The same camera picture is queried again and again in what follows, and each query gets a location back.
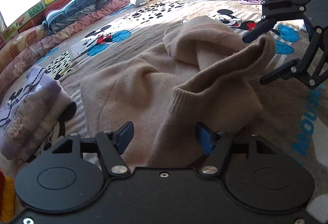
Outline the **pink floral rolled bedding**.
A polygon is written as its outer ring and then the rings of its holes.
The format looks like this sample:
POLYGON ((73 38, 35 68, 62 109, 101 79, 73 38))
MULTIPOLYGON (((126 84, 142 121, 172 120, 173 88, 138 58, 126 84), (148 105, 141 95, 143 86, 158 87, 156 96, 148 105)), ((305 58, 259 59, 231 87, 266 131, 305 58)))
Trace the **pink floral rolled bedding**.
POLYGON ((7 47, 3 47, 1 49, 1 99, 4 98, 6 92, 17 78, 55 46, 129 3, 130 0, 113 0, 102 9, 83 16, 61 31, 28 46, 18 54, 11 54, 7 47))

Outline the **folded blue quilt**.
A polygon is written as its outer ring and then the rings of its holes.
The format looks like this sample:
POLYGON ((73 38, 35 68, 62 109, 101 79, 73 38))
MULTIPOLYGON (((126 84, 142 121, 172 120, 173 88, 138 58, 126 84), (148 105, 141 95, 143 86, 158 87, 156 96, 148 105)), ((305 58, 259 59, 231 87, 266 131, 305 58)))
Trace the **folded blue quilt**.
POLYGON ((58 0, 44 11, 42 27, 49 33, 61 31, 83 16, 100 10, 112 0, 58 0))

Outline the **folded yellow knit garment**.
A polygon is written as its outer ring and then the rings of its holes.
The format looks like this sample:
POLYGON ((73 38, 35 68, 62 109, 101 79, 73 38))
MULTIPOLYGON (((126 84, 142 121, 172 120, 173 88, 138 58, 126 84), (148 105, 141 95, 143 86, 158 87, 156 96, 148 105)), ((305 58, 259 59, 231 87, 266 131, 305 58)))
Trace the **folded yellow knit garment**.
POLYGON ((16 192, 14 181, 1 171, 1 222, 7 223, 15 216, 16 192))

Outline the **Mickey Mouse bed blanket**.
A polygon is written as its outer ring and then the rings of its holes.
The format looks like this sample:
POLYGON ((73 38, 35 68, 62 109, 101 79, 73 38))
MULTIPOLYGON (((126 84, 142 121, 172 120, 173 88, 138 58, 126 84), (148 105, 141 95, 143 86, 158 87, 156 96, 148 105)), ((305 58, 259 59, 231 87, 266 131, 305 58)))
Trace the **Mickey Mouse bed blanket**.
MULTIPOLYGON (((87 130, 81 81, 102 69, 127 61, 161 43, 165 30, 198 16, 207 16, 242 36, 244 30, 227 24, 224 15, 236 14, 242 21, 259 20, 259 6, 242 6, 235 0, 161 0, 132 11, 122 11, 107 21, 112 42, 82 51, 74 67, 57 82, 77 103, 77 111, 66 123, 66 134, 94 137, 87 130)), ((296 78, 281 78, 261 85, 263 75, 300 57, 308 37, 292 23, 275 25, 270 34, 276 52, 267 66, 247 82, 253 88, 262 111, 242 130, 231 133, 239 141, 261 135, 306 168, 315 181, 307 211, 327 221, 327 83, 311 90, 296 78)))

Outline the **folded lavender floral clothes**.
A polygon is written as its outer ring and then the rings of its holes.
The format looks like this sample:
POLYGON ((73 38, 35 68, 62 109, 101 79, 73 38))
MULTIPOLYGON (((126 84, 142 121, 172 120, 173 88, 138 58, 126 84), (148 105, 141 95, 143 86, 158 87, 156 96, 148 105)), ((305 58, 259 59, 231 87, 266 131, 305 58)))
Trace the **folded lavender floral clothes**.
POLYGON ((22 92, 1 108, 1 154, 27 161, 72 103, 45 68, 33 67, 22 92))

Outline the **beige fleece sweater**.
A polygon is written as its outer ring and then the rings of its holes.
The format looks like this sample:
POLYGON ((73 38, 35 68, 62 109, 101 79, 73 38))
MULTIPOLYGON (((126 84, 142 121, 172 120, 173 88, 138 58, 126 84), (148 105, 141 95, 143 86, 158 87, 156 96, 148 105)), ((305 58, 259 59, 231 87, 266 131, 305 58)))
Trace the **beige fleece sweater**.
POLYGON ((207 16, 165 30, 163 41, 81 81, 90 135, 134 124, 130 167, 184 167, 202 156, 195 126, 236 133, 262 111, 247 82, 276 52, 270 34, 247 45, 207 16))

